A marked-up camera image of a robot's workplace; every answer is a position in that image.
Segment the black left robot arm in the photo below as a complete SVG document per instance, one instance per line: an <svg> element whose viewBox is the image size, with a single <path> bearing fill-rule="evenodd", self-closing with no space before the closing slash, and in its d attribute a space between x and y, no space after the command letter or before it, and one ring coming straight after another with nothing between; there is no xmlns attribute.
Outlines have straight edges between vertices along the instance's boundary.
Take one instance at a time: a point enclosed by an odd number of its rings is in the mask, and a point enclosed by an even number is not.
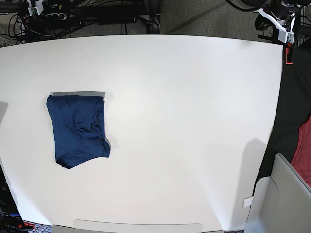
<svg viewBox="0 0 311 233"><path fill-rule="evenodd" d="M238 4L228 0L233 8L245 12L259 12L255 27L257 30L265 30L269 26L275 26L275 20L280 26L288 29L295 15L309 4L307 0L239 0Z"/></svg>

